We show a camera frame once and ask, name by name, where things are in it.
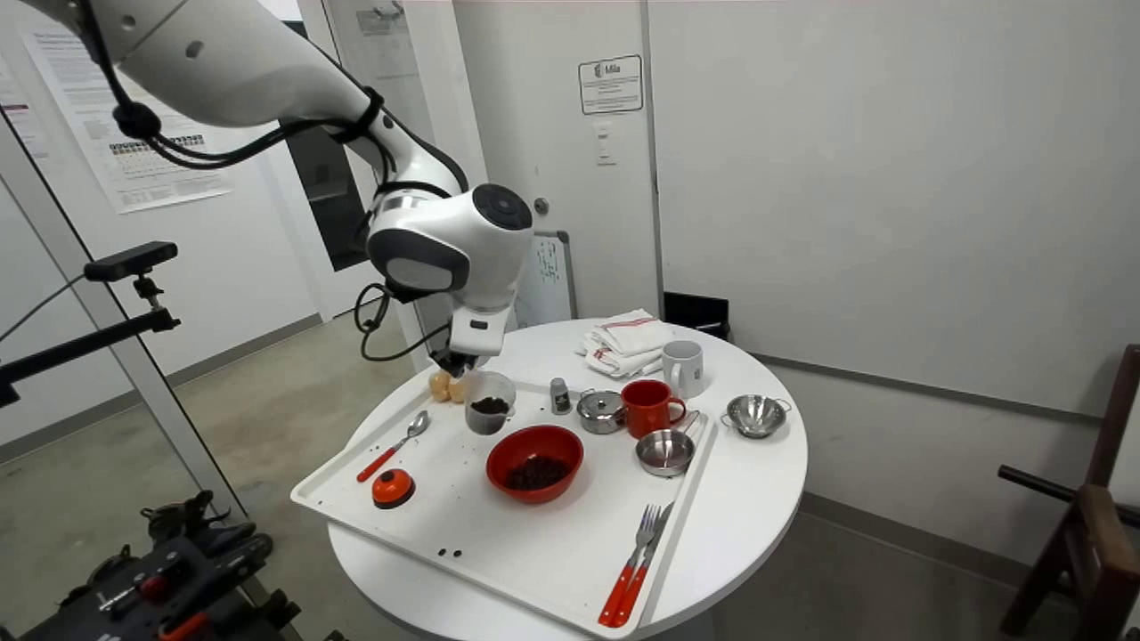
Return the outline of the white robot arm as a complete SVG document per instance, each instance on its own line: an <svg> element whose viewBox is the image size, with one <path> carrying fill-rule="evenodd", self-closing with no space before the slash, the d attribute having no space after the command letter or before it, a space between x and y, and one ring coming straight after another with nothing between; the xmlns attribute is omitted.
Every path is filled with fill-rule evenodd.
<svg viewBox="0 0 1140 641"><path fill-rule="evenodd" d="M73 32L129 138L216 169L319 128L376 174L365 251L397 301L448 294L433 362L472 370L505 340L535 239L528 204L406 128L385 94L277 21L258 0L26 0Z"/></svg>

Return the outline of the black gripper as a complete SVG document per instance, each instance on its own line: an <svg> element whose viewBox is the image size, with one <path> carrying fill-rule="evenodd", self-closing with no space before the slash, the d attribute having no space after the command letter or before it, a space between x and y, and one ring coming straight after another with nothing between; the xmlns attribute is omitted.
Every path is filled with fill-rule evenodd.
<svg viewBox="0 0 1140 641"><path fill-rule="evenodd" d="M510 322L510 311L454 307L448 319L448 333L431 353L431 358L448 375L472 370L482 358L503 347L505 322Z"/></svg>

